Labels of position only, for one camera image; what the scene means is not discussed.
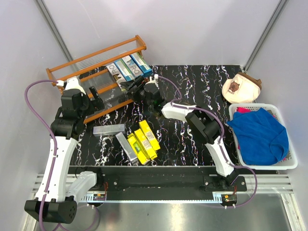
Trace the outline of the blue toothpaste box with label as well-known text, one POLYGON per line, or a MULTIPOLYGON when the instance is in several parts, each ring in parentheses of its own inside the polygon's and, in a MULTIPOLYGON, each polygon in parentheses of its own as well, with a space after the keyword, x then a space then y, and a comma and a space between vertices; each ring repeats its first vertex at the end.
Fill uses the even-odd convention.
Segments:
POLYGON ((123 77, 126 81, 131 81, 135 79, 134 74, 132 71, 128 68, 128 66, 124 63, 122 59, 118 59, 115 61, 116 67, 119 69, 123 77))

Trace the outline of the blue toothpaste box plain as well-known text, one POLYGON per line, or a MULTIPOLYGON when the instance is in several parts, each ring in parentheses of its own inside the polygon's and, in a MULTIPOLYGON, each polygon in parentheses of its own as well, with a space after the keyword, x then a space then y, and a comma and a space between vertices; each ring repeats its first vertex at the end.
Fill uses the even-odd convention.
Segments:
POLYGON ((143 76, 143 72, 139 68, 139 66, 136 64, 136 62, 131 58, 131 56, 125 56, 122 58, 124 63, 127 65, 129 70, 133 73, 134 77, 140 77, 143 76))

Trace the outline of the silver black toothpaste box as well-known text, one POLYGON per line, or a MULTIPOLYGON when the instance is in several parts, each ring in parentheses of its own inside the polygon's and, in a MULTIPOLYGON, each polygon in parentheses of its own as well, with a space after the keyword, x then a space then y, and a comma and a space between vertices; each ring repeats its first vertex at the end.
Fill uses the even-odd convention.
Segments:
POLYGON ((114 63, 111 63, 109 65, 106 66, 106 68, 108 69, 109 73, 111 74, 111 76, 113 77, 113 79, 115 80, 115 82, 118 84, 118 86, 120 87, 121 91, 126 91, 122 86, 121 83, 122 82, 126 82, 125 78, 123 77, 122 73, 119 71, 119 69, 117 68, 117 66, 114 63))

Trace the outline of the silver toothpaste box angled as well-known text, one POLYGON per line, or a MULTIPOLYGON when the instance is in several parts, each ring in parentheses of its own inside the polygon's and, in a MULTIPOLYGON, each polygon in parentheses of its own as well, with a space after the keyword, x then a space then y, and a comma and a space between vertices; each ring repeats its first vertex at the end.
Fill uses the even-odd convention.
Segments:
POLYGON ((119 141, 119 143, 120 143, 121 147, 123 148, 124 152, 128 156, 128 159, 131 162, 131 165, 132 166, 137 165, 138 158, 137 158, 134 150, 132 149, 131 145, 129 144, 128 140, 124 136, 124 134, 122 132, 120 132, 120 133, 116 134, 116 138, 119 141))

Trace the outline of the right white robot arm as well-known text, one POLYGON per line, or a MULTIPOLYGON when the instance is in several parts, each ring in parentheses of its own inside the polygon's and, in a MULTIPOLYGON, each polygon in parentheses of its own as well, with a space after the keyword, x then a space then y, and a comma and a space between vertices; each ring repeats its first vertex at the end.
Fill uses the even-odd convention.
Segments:
POLYGON ((157 117, 175 119, 188 123, 192 130, 193 137, 204 143, 208 149, 216 172, 221 177, 218 179, 219 187, 222 190, 229 191, 236 184, 238 176, 235 165, 230 160, 223 142, 224 127, 222 122, 210 111, 197 105, 178 104, 179 98, 167 101, 160 94, 158 80, 163 79, 170 82, 169 79, 155 74, 149 81, 143 77, 120 83, 128 96, 135 102, 142 101, 150 106, 152 112, 157 117))

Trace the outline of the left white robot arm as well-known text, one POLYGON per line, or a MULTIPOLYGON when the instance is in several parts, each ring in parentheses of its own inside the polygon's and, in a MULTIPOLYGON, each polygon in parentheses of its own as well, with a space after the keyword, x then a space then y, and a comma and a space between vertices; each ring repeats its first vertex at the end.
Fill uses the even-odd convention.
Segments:
POLYGON ((77 205, 86 193, 103 187, 103 177, 92 171, 83 171, 69 186, 66 186, 69 163, 77 146, 79 135, 84 131, 86 117, 104 109, 102 99, 94 87, 90 88, 94 99, 90 99, 78 77, 53 81, 64 88, 61 106, 51 125, 42 119, 28 100, 25 101, 33 114, 46 126, 50 136, 49 157, 40 187, 32 200, 25 203, 25 212, 37 220, 41 227, 45 222, 70 224, 77 213, 77 205))

